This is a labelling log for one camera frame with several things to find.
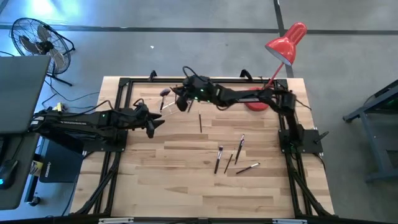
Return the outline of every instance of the concrete floor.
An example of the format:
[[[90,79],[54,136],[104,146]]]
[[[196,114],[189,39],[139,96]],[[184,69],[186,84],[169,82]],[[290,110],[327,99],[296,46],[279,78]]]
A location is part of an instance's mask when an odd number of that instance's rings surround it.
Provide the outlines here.
[[[280,0],[289,28],[303,21],[309,29],[397,30],[398,1]],[[34,17],[49,24],[115,27],[222,27],[276,29],[272,0],[9,0],[0,24]],[[70,68],[55,83],[67,98],[100,90],[105,75],[182,75],[188,65],[208,76],[236,76],[245,68],[269,77],[278,61],[264,49],[277,34],[62,32],[75,43]],[[16,54],[8,30],[0,30],[0,50]],[[359,121],[341,117],[374,92],[393,82],[398,65],[397,35],[306,35],[297,47],[294,77],[305,79],[314,122],[330,134],[323,140],[326,174],[335,213],[341,217],[398,222],[398,181],[366,184],[375,171],[369,144]],[[286,77],[283,70],[279,77]],[[52,95],[44,86],[39,102]],[[96,96],[69,103],[87,106]],[[48,102],[52,105],[61,98]],[[60,215],[71,184],[39,184],[43,204],[21,204],[1,211],[0,220]]]

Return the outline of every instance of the red desk lamp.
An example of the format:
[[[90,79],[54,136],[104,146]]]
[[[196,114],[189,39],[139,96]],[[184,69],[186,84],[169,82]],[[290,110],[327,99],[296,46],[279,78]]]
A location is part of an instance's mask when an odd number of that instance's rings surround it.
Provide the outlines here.
[[[283,64],[292,66],[294,59],[296,58],[296,45],[300,42],[303,36],[307,33],[307,27],[302,22],[296,22],[292,27],[285,33],[283,37],[276,38],[266,44],[266,49],[282,63],[279,65],[275,74],[271,77],[269,82],[265,85],[268,88],[274,78],[282,68]],[[259,90],[259,87],[250,88],[250,90]],[[268,108],[265,103],[245,103],[245,105],[253,111],[263,111]]]

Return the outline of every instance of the desk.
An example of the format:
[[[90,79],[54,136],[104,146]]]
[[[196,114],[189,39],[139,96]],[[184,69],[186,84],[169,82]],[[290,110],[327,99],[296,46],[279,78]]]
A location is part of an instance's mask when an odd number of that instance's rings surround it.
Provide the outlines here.
[[[298,100],[309,105],[304,81],[287,79]],[[104,77],[98,102],[114,102],[119,77]],[[223,84],[246,90],[258,84]],[[159,93],[173,83],[135,83],[132,104],[143,98],[152,112],[159,110]],[[100,110],[108,109],[105,105]],[[200,133],[198,110],[203,133]],[[297,116],[304,128],[313,128],[311,111],[297,104]],[[278,116],[271,109],[248,111],[236,104],[226,111],[195,102],[189,113],[164,118],[165,124],[149,139],[145,130],[129,131],[120,161],[113,217],[211,217],[292,218],[292,200],[284,155],[280,152]],[[241,135],[245,143],[239,161],[223,173],[231,151]],[[219,171],[214,175],[218,146],[224,146]],[[81,208],[98,185],[104,153],[95,152],[83,161],[71,212]],[[307,184],[324,208],[333,213],[328,184],[321,162],[303,154]],[[239,176],[237,170],[256,162],[261,165]],[[302,194],[298,190],[300,207]],[[104,191],[102,207],[107,198]]]

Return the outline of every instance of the wooden table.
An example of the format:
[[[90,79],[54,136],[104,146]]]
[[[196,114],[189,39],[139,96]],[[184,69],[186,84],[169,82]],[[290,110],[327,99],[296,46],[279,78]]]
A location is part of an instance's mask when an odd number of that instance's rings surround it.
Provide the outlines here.
[[[298,100],[309,105],[304,80],[287,79]],[[104,77],[98,102],[115,101],[119,77]],[[132,103],[143,98],[152,112],[159,110],[159,93],[171,83],[136,83]],[[258,84],[225,84],[246,90]],[[174,100],[170,94],[168,101]],[[296,105],[304,128],[313,128],[311,111]],[[198,111],[203,133],[200,133]],[[219,111],[208,103],[195,102],[191,112],[164,117],[165,124],[149,139],[145,130],[129,131],[122,153],[112,209],[113,217],[211,217],[211,218],[292,218],[292,199],[285,157],[280,152],[279,120],[271,109],[248,111],[236,104]],[[245,143],[238,163],[223,173],[241,135]],[[218,146],[224,146],[218,173],[214,167]],[[81,208],[98,185],[104,153],[95,152],[84,160],[71,212]],[[236,171],[260,162],[240,175]],[[318,158],[303,154],[307,184],[324,208],[333,213],[328,184]],[[104,191],[102,207],[108,189]],[[304,211],[301,191],[300,208]]]

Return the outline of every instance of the lamp base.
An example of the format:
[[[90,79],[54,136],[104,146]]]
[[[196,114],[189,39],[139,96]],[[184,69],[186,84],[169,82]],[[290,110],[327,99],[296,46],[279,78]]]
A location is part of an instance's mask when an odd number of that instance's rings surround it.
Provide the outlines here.
[[[261,90],[261,87],[252,87],[249,90]],[[252,111],[264,111],[268,108],[268,105],[265,103],[245,103],[247,108]]]

